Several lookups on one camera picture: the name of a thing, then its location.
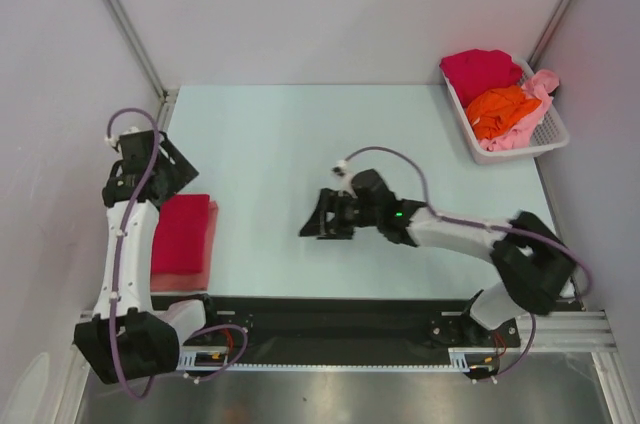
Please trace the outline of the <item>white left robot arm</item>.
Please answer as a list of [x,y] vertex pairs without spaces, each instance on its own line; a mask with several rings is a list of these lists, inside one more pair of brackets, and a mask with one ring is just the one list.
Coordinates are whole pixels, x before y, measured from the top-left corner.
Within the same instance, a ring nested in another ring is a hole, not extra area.
[[91,318],[74,329],[76,347],[105,384],[173,372],[190,337],[207,344],[221,331],[202,297],[160,313],[151,299],[160,209],[197,170],[162,131],[125,133],[116,149],[120,158],[102,190],[109,230],[103,282]]

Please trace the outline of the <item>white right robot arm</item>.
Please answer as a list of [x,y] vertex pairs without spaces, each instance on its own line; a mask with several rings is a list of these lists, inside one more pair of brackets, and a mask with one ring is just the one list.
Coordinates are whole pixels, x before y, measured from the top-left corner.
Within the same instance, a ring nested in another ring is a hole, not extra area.
[[320,190],[300,236],[350,240],[356,229],[374,228],[393,244],[444,249],[491,264],[499,283],[479,291],[461,320],[462,335],[473,345],[486,344],[508,320],[549,315],[576,270],[575,258],[531,212],[476,221],[397,197],[374,169],[340,176],[341,189]]

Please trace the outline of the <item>crimson red t-shirt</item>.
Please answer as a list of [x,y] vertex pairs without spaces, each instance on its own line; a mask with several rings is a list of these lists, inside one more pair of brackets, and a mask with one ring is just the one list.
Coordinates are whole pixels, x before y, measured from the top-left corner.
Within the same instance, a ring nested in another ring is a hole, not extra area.
[[152,246],[152,275],[202,271],[209,204],[207,194],[179,194],[161,207]]

